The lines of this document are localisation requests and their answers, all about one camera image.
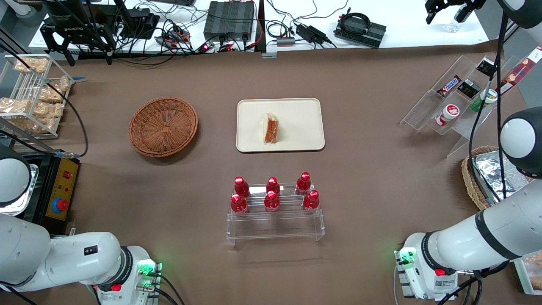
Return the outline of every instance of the tiered acrylic display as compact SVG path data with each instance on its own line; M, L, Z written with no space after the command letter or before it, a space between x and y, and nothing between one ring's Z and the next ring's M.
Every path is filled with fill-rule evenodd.
M506 61L501 69L501 77L504 78L508 76L510 71L512 71L518 62L519 58L517 57L511 57L508 61ZM476 112L470 109L469 105L473 100L478 98L480 93L477 93L473 98L469 98L461 91L458 91L457 88L464 80L469 79L480 86L483 91L489 81L489 77L478 71L476 69L477 65L478 64L476 62L473 62L463 55L459 57L458 60L456 60L455 63L450 67L450 69L448 69L448 71L446 71L446 73L437 81L437 83L426 94L424 94L418 103L416 103L410 112L403 118L401 123L407 123L416 130L422 130L425 126L428 126L440 135L444 135L450 129L460 134L461 138L452 148L448 156L467 144L477 115ZM437 91L442 89L456 75L461 79L459 84L450 90L445 97L438 94ZM489 88L495 89L496 84L496 77L494 77ZM507 93L501 96L501 101L504 101L506 95ZM437 117L441 113L442 109L449 104L456 105L459 108L459 116L449 121L445 126L437 125L435 123L435 117ZM476 128L479 128L480 125L487 119L489 114L493 111L493 109L495 109L496 104L497 103L492 103L483 108Z
M304 211L304 195L296 195L295 183L280 185L280 211L266 212L263 200L266 185L250 185L247 198L249 213L238 214L228 206L227 238L235 245L237 240L277 237L312 237L316 241L326 233L324 211Z
M40 121L34 116L34 110L36 109L38 102L40 102L40 95L42 94L42 90L50 90L50 88L46 85L45 81L50 82L53 80L59 80L62 76L65 75L68 78L70 85L69 87L71 88L74 80L48 54L25 54L18 56L21 57L23 60L25 58L47 60L47 65L43 67L42 71L40 71L39 76L32 72L19 72L14 69L16 58L11 55L5 56L6 64L4 66L4 69L2 70L2 74L0 74L0 82L15 83L11 95L6 96L6 98L9 97L17 100L29 100L31 106L29 110L25 112L0 112L0 116L5 118L6 120L9 120L13 124L17 124L17 122L19 122L20 124L24 123L24 125L34 126L33 129L23 129L35 138L57 138L58 134L56 133L56 131L59 126L62 113L60 113L59 117L54 118L54 121L51 124L45 125L43 121ZM68 96L69 90L70 89L65 92L65 97ZM61 105L63 111L64 106L66 105L66 100L59 101L59 104Z

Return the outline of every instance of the red bottle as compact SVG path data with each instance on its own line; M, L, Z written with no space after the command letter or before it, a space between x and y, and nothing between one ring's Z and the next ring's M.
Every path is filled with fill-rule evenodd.
M297 184L295 185L295 193L297 195L305 195L308 193L308 190L311 188L311 175L307 172L301 174Z
M235 178L234 190L235 190L235 193L239 194L243 198L250 197L250 190L248 189L248 183L241 176Z
M310 191L307 195L305 195L305 198L303 199L303 209L306 211L310 211L313 209L317 209L320 205L320 193L318 193L317 190Z
M266 198L263 200L267 212L277 212L280 210L280 198L274 191L267 192Z
M237 214L248 213L247 200L241 197L239 194L233 194L231 196L231 210Z
M267 182L266 191L269 193L270 190L274 191L277 195L280 194L280 185L275 177L269 178Z

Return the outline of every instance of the red button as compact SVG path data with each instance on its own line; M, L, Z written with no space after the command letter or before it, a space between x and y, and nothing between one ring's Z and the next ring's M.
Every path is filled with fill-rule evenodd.
M68 200L66 199L60 199L56 202L56 209L60 212L65 211L68 209Z

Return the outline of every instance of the plastic wrap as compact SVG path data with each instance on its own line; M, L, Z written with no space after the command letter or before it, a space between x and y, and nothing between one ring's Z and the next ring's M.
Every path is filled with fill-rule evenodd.
M38 118L37 120L49 129L53 129L55 127L56 118ZM11 120L10 123L21 128L22 130L28 132L31 135L42 135L49 132L30 119Z
M0 112L2 113L28 113L32 106L32 101L28 99L1 98Z
M36 70L38 73L43 73L45 70L47 70L47 66L49 65L49 59L47 58L32 58L32 57L26 57L21 58L30 68ZM19 59L15 60L15 64L13 65L13 69L15 71L19 72L30 72L30 70L19 61Z
M505 168L506 195L510 196L522 187L526 186L529 181L504 155L502 156L502 162ZM493 195L498 198L498 201L502 200L503 196L499 151L496 150L477 155L475 157L474 168L484 179L484 181L481 182L485 182Z
M59 118L62 115L62 105L39 101L34 108L33 115L36 118Z
M273 113L266 113L263 118L263 142L275 144L279 133L279 119Z
M542 291L542 252L525 258L523 262L533 289Z
M63 96L66 94L70 88L69 78L63 76L59 79L54 79L49 82L55 89L57 89L62 95L59 95L56 91L51 89L47 84L43 85L43 88L40 91L40 96L38 97L40 101L45 101L47 103L61 103L64 101Z

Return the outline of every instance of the basket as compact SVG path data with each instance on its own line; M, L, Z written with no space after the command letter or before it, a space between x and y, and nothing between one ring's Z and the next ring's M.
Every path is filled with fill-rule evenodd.
M495 146L480 146L478 148L473 149L473 156L477 156L479 154L485 154L489 153L491 151L496 151L497 147ZM476 180L474 175L472 174L472 170L469 165L469 157L466 157L465 160L461 163L461 173L463 174L463 180L465 181L465 186L467 187L467 193L469 194L469 197L472 199L474 204L480 209L486 209L490 207L489 203L487 203L486 197L483 195L482 191L476 184Z
M178 153L194 138L198 116L187 102L164 97L143 105L128 128L132 146L144 156L167 157Z

